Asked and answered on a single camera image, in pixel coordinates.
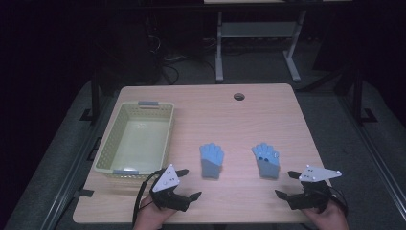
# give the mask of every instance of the beige basket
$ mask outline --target beige basket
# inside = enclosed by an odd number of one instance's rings
[[[144,178],[166,164],[173,103],[122,103],[100,146],[95,171],[113,177]]]

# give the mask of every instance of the metal stand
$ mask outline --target metal stand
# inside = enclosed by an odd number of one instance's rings
[[[296,69],[292,59],[302,25],[305,20],[306,11],[301,11],[296,22],[224,22],[222,21],[222,12],[218,13],[217,21],[217,52],[215,54],[215,81],[222,83],[223,63],[221,58],[221,39],[222,37],[292,37],[292,43],[287,51],[283,51],[283,57],[286,60],[293,81],[299,82],[301,77]]]
[[[301,11],[301,14],[299,15],[299,19],[296,23],[294,34],[292,36],[292,44],[290,45],[289,50],[283,51],[283,57],[284,60],[286,61],[287,68],[289,68],[290,75],[292,76],[292,79],[295,82],[301,81],[301,76],[299,75],[299,72],[296,69],[296,65],[292,57],[293,52],[295,52],[296,44],[298,43],[299,40],[299,35],[301,34],[302,26],[305,21],[305,13],[306,11]]]

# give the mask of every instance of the table leg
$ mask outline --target table leg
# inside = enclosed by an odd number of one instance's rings
[[[217,53],[215,54],[215,82],[222,83],[223,77],[223,61],[221,59],[221,11],[218,13],[217,22]]]
[[[301,11],[299,15],[298,21],[296,23],[295,31],[293,32],[292,36],[292,44],[290,45],[289,50],[283,51],[283,56],[286,61],[287,67],[289,68],[290,75],[292,76],[293,81],[299,82],[301,81],[301,77],[299,75],[298,70],[296,69],[295,62],[293,61],[293,53],[296,48],[296,44],[298,43],[299,35],[301,34],[302,26],[305,21],[305,13],[306,11]]]

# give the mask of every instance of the robotic hand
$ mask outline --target robotic hand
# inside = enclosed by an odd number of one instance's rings
[[[199,199],[201,192],[190,195],[189,197],[178,195],[174,192],[174,189],[179,185],[179,177],[188,174],[188,170],[176,171],[172,164],[168,165],[166,169],[156,171],[151,174],[146,181],[143,182],[140,188],[140,192],[137,195],[137,199],[134,205],[134,213],[132,218],[132,225],[134,226],[137,219],[137,213],[140,210],[141,197],[146,189],[148,181],[154,176],[159,175],[149,190],[149,194],[152,197],[152,202],[158,208],[170,208],[174,210],[180,210],[186,212],[191,202]]]
[[[304,186],[304,192],[297,195],[288,195],[275,190],[275,193],[278,198],[286,200],[292,210],[318,208],[319,212],[323,213],[327,208],[328,201],[331,199],[340,206],[345,216],[347,215],[348,207],[344,196],[333,189],[344,199],[343,203],[333,195],[331,192],[332,188],[325,182],[326,179],[341,176],[341,172],[307,166],[303,173],[289,171],[288,174],[291,178],[301,181]]]

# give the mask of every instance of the hole in table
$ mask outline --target hole in table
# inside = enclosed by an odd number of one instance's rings
[[[242,100],[245,99],[245,96],[243,94],[241,94],[241,93],[236,93],[234,95],[234,99],[236,99],[237,101],[242,101]]]

